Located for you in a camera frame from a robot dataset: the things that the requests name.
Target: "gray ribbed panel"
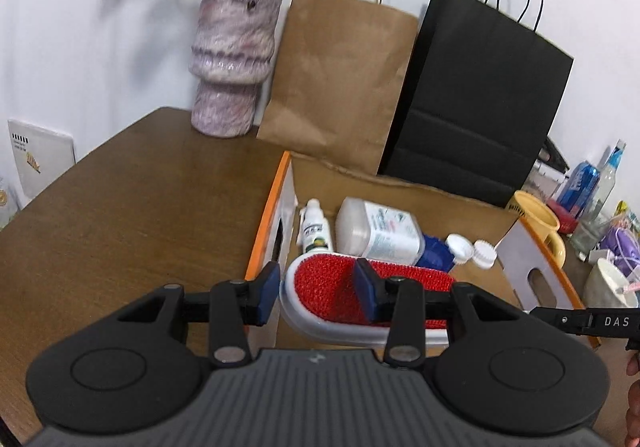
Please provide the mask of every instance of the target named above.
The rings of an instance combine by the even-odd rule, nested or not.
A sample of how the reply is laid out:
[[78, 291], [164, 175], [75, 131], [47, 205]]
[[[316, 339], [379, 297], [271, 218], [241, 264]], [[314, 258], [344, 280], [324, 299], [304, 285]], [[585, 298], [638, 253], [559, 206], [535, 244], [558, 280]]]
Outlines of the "gray ribbed panel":
[[383, 366], [369, 350], [265, 350], [249, 367], [215, 372], [198, 398], [158, 426], [96, 438], [47, 428], [29, 443], [30, 447], [534, 445], [604, 447], [606, 443], [591, 430], [555, 439], [517, 439], [478, 429], [449, 412], [420, 375]]

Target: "table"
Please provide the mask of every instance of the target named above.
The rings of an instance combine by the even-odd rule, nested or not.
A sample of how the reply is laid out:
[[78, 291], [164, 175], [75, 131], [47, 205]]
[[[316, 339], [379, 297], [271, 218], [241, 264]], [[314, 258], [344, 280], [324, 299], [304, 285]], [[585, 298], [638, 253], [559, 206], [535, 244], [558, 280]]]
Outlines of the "table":
[[[19, 440], [40, 429], [24, 389], [50, 344], [158, 286], [204, 291], [244, 277], [282, 149], [205, 137], [190, 113], [161, 108], [72, 167], [0, 233], [0, 416]], [[569, 251], [578, 294], [589, 267]], [[303, 346], [282, 324], [279, 344]], [[204, 354], [203, 328], [188, 345]], [[596, 430], [624, 438], [624, 341], [598, 351], [612, 388]]]

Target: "wall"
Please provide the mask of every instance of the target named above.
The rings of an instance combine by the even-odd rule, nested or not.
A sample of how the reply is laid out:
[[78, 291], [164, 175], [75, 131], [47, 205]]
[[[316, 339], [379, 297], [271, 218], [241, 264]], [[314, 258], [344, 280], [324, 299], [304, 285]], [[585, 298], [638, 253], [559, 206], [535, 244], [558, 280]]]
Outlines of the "wall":
[[[517, 15], [524, 1], [505, 1], [504, 10]], [[2, 171], [17, 178], [6, 117], [71, 134], [82, 158], [158, 106], [190, 107], [196, 81], [187, 66], [198, 2], [0, 0]], [[384, 2], [418, 15], [428, 0]], [[536, 4], [525, 23], [532, 24]], [[575, 57], [552, 138], [571, 164], [597, 162], [625, 138], [612, 197], [638, 208], [639, 10], [640, 0], [545, 0], [539, 27]]]

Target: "finger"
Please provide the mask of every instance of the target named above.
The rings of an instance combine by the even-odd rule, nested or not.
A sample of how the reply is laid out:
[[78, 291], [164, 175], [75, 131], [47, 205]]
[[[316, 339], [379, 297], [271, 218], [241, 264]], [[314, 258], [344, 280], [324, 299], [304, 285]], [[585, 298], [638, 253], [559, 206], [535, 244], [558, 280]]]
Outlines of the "finger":
[[631, 438], [640, 438], [640, 416], [636, 416], [629, 409], [626, 411], [626, 431]]
[[640, 371], [640, 363], [638, 362], [638, 354], [635, 353], [626, 365], [626, 373], [630, 377]]
[[631, 414], [640, 416], [640, 380], [636, 380], [636, 382], [631, 384], [631, 387], [629, 388], [628, 399], [629, 410], [631, 411]]
[[628, 434], [625, 438], [625, 447], [638, 447], [640, 443], [640, 438], [631, 438]]

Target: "purple pouch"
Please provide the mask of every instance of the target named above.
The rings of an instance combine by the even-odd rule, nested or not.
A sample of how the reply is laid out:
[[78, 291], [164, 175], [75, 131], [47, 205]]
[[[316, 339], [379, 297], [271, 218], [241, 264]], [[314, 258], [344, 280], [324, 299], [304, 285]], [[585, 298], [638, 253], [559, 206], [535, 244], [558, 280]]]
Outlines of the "purple pouch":
[[625, 277], [640, 265], [640, 246], [633, 233], [628, 229], [612, 227], [598, 244], [599, 249], [609, 249], [615, 255], [613, 262]]

